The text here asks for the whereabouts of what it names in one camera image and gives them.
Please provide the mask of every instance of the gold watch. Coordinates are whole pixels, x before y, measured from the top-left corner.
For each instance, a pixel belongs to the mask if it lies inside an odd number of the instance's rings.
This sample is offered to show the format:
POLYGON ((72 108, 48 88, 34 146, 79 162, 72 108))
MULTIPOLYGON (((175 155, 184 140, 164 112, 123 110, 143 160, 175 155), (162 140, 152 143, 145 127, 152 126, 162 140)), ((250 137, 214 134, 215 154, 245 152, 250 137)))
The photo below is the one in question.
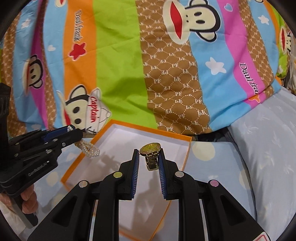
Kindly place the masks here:
POLYGON ((140 149, 140 154, 145 157, 148 171, 158 170, 158 155, 161 146, 154 142, 143 146, 140 149))

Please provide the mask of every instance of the colorful striped blanket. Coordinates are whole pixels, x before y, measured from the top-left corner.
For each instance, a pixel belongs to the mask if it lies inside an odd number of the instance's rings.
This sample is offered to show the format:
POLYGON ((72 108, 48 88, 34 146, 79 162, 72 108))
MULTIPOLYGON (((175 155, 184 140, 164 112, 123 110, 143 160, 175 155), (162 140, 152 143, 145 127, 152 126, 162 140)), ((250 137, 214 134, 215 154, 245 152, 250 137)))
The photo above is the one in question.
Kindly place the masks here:
POLYGON ((193 135, 280 89, 291 36, 266 0, 32 0, 1 48, 11 136, 110 118, 193 135))

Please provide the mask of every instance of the pink circular cap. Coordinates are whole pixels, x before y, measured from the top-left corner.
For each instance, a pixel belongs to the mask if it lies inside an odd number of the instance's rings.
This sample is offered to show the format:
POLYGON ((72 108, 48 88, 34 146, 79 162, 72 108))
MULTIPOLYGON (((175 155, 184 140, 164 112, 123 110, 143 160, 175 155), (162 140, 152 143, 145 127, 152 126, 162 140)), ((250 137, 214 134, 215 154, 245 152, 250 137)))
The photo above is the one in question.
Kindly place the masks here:
POLYGON ((219 182, 217 180, 211 180, 210 181, 211 186, 213 187, 218 187, 219 186, 219 182))

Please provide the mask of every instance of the metal rivet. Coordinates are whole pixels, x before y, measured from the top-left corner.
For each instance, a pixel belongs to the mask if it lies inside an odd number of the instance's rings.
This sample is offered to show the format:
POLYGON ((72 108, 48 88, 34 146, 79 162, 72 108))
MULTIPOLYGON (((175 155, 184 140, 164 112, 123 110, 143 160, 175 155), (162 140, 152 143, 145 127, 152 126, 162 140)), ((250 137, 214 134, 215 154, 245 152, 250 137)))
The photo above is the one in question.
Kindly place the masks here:
POLYGON ((87 181, 81 181, 79 183, 79 187, 81 187, 81 188, 85 188, 87 185, 88 185, 87 181))
POLYGON ((176 177, 184 177, 184 172, 180 172, 180 171, 175 172, 175 176, 176 177))
POLYGON ((67 132, 72 131, 72 130, 73 130, 72 126, 67 127, 67 132))
POLYGON ((113 176, 114 176, 115 178, 120 178, 120 177, 122 177, 122 173, 121 173, 121 172, 115 172, 115 173, 113 174, 113 176))
POLYGON ((211 180, 210 181, 210 185, 213 187, 218 187, 219 186, 219 182, 217 180, 211 180))

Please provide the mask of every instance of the watch face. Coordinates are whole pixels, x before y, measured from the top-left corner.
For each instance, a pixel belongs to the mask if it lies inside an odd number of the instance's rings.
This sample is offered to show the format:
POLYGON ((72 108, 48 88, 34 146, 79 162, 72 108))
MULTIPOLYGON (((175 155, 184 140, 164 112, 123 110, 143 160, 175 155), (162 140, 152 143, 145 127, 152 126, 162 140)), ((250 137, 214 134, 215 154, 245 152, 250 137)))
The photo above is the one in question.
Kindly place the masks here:
POLYGON ((140 149, 140 154, 145 155, 145 153, 149 153, 152 151, 160 151, 160 144, 157 142, 147 144, 140 149))

